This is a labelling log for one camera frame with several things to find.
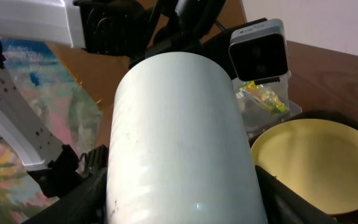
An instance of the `white cylinder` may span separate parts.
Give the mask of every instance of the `white cylinder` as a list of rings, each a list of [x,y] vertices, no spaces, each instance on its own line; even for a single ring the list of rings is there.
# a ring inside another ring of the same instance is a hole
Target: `white cylinder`
[[[267,223],[232,83],[212,60],[172,52],[120,82],[108,222]]]

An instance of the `round plate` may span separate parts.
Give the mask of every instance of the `round plate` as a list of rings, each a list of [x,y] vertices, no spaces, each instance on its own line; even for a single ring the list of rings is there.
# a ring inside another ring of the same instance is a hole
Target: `round plate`
[[[254,163],[321,211],[358,209],[358,130],[322,119],[298,119],[263,133]]]

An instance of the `clear plastic box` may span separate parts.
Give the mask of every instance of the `clear plastic box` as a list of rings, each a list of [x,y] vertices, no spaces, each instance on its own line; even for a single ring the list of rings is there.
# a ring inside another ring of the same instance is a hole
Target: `clear plastic box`
[[[287,106],[288,111],[286,112],[271,114],[269,110],[264,108],[252,97],[245,96],[241,99],[237,99],[248,138],[252,138],[266,131],[268,128],[302,112],[302,109],[297,104],[288,99],[288,79],[290,77],[291,72],[288,72],[280,76],[279,82],[263,84],[265,89],[274,91],[278,99]],[[235,93],[238,93],[239,86],[244,84],[244,82],[238,78],[234,79],[232,83]]]

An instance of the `black camera face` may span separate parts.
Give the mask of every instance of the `black camera face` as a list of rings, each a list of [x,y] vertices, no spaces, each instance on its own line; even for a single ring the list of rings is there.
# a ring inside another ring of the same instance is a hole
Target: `black camera face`
[[[285,40],[280,34],[232,44],[229,53],[243,81],[276,77],[288,71]]]

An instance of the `camera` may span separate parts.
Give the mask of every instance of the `camera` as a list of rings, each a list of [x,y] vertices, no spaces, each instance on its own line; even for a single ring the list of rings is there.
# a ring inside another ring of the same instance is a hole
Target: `camera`
[[[286,74],[288,62],[283,22],[271,19],[234,31],[229,55],[242,81]]]

